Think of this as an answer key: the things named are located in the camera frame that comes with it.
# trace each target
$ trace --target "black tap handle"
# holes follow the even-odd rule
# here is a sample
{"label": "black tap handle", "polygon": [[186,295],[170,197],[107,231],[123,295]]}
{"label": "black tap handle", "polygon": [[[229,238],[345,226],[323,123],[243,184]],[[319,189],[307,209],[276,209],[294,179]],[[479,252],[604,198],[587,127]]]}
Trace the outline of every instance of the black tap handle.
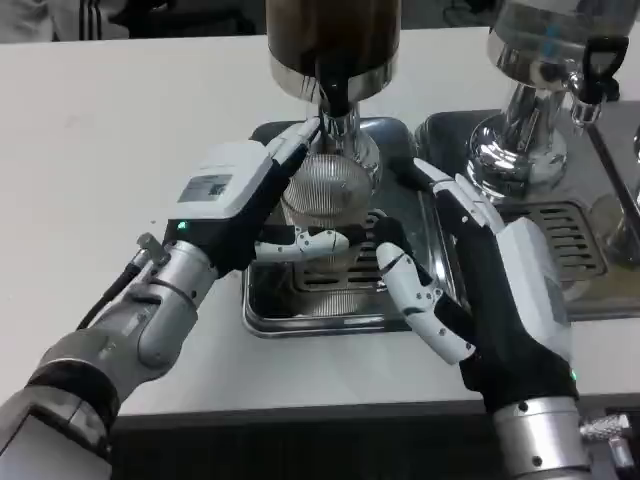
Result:
{"label": "black tap handle", "polygon": [[604,100],[609,90],[607,86],[620,70],[628,48],[627,37],[591,37],[587,41],[582,57],[584,88],[578,95],[581,101],[596,105]]}

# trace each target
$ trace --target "black cable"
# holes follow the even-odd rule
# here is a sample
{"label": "black cable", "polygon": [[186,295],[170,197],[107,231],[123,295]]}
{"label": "black cable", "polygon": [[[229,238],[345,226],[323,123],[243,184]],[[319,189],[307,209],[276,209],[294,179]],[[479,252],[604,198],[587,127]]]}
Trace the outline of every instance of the black cable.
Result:
{"label": "black cable", "polygon": [[91,321],[102,311],[104,307],[106,307],[109,302],[112,302],[122,291],[127,288],[129,285],[142,271],[140,267],[134,265],[133,263],[128,263],[125,267],[124,271],[120,274],[120,276],[116,279],[115,282],[111,284],[109,288],[102,294],[100,300],[96,302],[96,304],[91,307],[91,310],[87,312],[82,321],[78,324],[76,330],[83,330],[87,328]]}
{"label": "black cable", "polygon": [[456,27],[457,25],[449,18],[449,12],[454,12],[456,10],[455,0],[451,0],[451,3],[448,7],[442,9],[442,20],[449,27]]}
{"label": "black cable", "polygon": [[618,169],[616,168],[613,157],[609,152],[607,144],[604,143],[598,127],[591,124],[586,127],[586,130],[589,134],[589,139],[591,139],[591,143],[593,144],[593,148],[598,154],[600,163],[602,163],[602,166],[613,185],[613,189],[618,196],[618,200],[620,200],[620,205],[622,206],[622,210],[626,217],[625,220],[636,239],[640,239],[640,210],[638,209],[636,199],[620,176],[620,172],[618,172]]}

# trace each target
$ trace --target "white countertop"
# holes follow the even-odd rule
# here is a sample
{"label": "white countertop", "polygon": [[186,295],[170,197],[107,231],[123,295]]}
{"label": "white countertop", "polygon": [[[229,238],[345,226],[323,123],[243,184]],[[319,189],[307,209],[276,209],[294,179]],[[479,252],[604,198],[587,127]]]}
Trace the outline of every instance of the white countertop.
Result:
{"label": "white countertop", "polygon": [[[508,80],[486,28],[403,32],[399,72],[362,104],[414,130],[435,112],[498,108]],[[640,31],[619,73],[640,99]],[[265,37],[0,47],[0,400],[72,330],[136,249],[161,235],[207,147],[311,107],[272,81]],[[245,330],[240,275],[200,309],[175,368],[124,415],[477,400],[417,336],[265,340]],[[574,326],[586,397],[640,393],[640,320]]]}

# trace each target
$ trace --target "coffee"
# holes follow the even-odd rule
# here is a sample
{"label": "coffee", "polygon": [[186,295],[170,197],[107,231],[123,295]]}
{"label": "coffee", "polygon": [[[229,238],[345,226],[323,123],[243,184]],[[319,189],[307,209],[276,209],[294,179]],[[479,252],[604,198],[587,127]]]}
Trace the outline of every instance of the coffee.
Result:
{"label": "coffee", "polygon": [[339,68],[355,77],[398,48],[401,0],[266,0],[272,55],[307,77]]}

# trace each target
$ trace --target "drip tray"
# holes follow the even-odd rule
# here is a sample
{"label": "drip tray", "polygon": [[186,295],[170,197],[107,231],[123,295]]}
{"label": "drip tray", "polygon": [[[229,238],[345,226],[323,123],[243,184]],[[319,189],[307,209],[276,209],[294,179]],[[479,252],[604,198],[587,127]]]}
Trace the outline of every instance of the drip tray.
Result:
{"label": "drip tray", "polygon": [[[266,144],[291,122],[259,127],[253,139]],[[431,197],[395,182],[393,163],[412,162],[417,149],[406,126],[391,118],[363,120],[361,128],[380,150],[383,174],[371,201],[370,230],[381,215],[405,225],[416,259],[439,272],[436,280],[455,293]],[[271,219],[282,222],[280,212]],[[341,274],[316,274],[299,264],[254,264],[243,282],[245,325],[261,337],[308,336],[408,330],[380,278],[373,242],[364,244],[354,266]]]}
{"label": "drip tray", "polygon": [[501,207],[499,211],[506,222],[527,217],[540,227],[562,282],[590,280],[606,273],[604,258],[577,205],[571,202],[522,204]]}
{"label": "drip tray", "polygon": [[[446,112],[429,117],[416,132],[420,156],[451,176],[465,172],[471,132],[496,113]],[[605,105],[598,123],[631,189],[640,176],[632,148],[638,119],[640,103],[623,102]],[[574,131],[566,111],[559,116],[558,130],[568,149],[564,177],[545,192],[507,200],[498,209],[506,221],[526,216],[544,232],[572,321],[640,317],[640,269],[621,264],[607,250],[622,218],[614,190],[588,136]]]}

